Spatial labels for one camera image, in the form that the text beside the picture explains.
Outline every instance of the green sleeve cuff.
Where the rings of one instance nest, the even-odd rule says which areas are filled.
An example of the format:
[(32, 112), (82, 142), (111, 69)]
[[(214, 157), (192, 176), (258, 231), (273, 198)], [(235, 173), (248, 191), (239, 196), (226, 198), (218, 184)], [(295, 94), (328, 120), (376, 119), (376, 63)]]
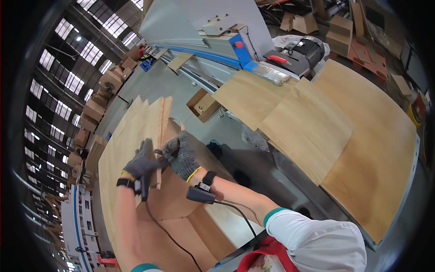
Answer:
[(150, 264), (150, 263), (143, 263), (143, 264), (140, 264), (140, 265), (136, 266), (135, 268), (133, 268), (131, 270), (131, 272), (143, 272), (143, 271), (149, 270), (149, 269), (159, 269), (159, 268), (153, 264)]
[(268, 222), (269, 218), (270, 218), (272, 215), (274, 215), (274, 214), (276, 214), (277, 212), (280, 212), (280, 211), (282, 211), (282, 210), (289, 210), (289, 211), (291, 211), (291, 209), (287, 209), (287, 208), (275, 208), (275, 209), (271, 210), (271, 211), (270, 211), (270, 212), (265, 216), (265, 218), (264, 218), (264, 221), (263, 221), (263, 227), (266, 228), (266, 223)]

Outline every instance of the forearm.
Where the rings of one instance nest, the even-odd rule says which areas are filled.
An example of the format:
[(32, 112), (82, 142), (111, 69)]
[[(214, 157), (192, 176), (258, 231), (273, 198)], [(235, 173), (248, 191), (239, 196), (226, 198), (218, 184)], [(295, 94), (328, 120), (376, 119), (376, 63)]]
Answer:
[(140, 243), (134, 191), (125, 186), (119, 186), (117, 190), (114, 215), (116, 254), (118, 261), (131, 271), (145, 262), (138, 254), (144, 250)]
[[(205, 174), (207, 174), (207, 170), (200, 168), (189, 181), (191, 186), (195, 186), (201, 182)], [(249, 220), (261, 226), (263, 225), (265, 216), (271, 210), (279, 208), (279, 206), (267, 196), (220, 177), (213, 179), (211, 192), (216, 195), (217, 201), (223, 201), (237, 206)]]

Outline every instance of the knit cotton glove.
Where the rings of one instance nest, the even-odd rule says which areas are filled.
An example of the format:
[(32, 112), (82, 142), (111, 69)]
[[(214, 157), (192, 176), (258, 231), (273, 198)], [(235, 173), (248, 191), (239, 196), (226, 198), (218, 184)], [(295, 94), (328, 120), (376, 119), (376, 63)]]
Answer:
[(150, 138), (142, 141), (141, 147), (136, 149), (133, 159), (127, 163), (122, 172), (130, 174), (136, 180), (140, 180), (142, 177), (149, 178), (153, 170), (163, 168), (165, 163), (150, 159), (150, 145)]
[(167, 142), (162, 155), (174, 173), (187, 182), (200, 167), (196, 161), (195, 150), (187, 141), (186, 131), (180, 131), (178, 137)]

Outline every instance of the red emergency stop button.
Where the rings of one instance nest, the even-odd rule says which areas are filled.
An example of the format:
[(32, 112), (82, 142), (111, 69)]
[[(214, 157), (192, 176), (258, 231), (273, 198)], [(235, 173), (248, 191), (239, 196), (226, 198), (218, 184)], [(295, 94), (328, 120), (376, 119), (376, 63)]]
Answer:
[(243, 47), (243, 43), (242, 43), (241, 41), (236, 41), (236, 42), (234, 43), (234, 45), (235, 45), (237, 48), (242, 48), (242, 47)]

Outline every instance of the concrete floor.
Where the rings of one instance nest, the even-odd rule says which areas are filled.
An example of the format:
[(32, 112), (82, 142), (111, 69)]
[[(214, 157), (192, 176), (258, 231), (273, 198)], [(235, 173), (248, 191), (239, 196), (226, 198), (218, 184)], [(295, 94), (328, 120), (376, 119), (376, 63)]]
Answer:
[[(351, 67), (351, 64), (346, 60), (338, 59), (337, 61)], [(374, 81), (374, 77), (368, 73), (365, 74), (366, 72), (362, 70), (360, 73)], [(216, 113), (207, 122), (202, 123), (193, 115), (186, 103), (199, 89), (199, 86), (193, 86), (184, 75), (176, 76), (162, 61), (158, 61), (147, 73), (137, 67), (134, 74), (122, 87), (119, 95), (126, 100), (135, 99), (140, 95), (143, 99), (148, 99), (150, 104), (161, 96), (172, 96), (174, 100), (171, 116), (179, 118), (185, 124), (186, 130), (200, 141), (207, 144), (210, 140), (216, 140), (221, 144), (228, 145), (232, 150), (237, 167), (251, 178), (251, 189), (267, 195), (282, 207), (297, 209), (304, 206), (310, 210), (314, 219), (325, 219), (305, 195), (275, 167), (270, 153), (258, 151), (241, 140), (240, 122), (227, 116), (218, 118)], [(108, 132), (115, 130), (126, 112), (124, 106), (125, 103), (117, 97), (111, 101), (96, 130), (97, 135), (106, 137)], [(377, 252), (367, 249), (368, 265), (366, 271), (388, 270), (413, 234), (413, 229), (419, 221), (426, 201), (421, 196), (425, 195), (424, 192), (428, 188), (428, 183), (425, 182), (427, 177), (425, 177), (421, 165), (418, 165), (415, 175), (408, 200), (390, 236), (383, 241)], [(108, 241), (104, 240), (107, 239), (105, 238), (107, 234), (103, 233), (105, 227), (98, 194), (99, 190), (95, 188), (92, 207), (95, 228), (100, 236), (100, 246), (104, 250), (103, 248), (108, 248), (110, 244), (108, 245)], [(234, 262), (218, 269), (212, 269), (212, 271), (233, 271), (237, 268), (239, 259), (237, 258)]]

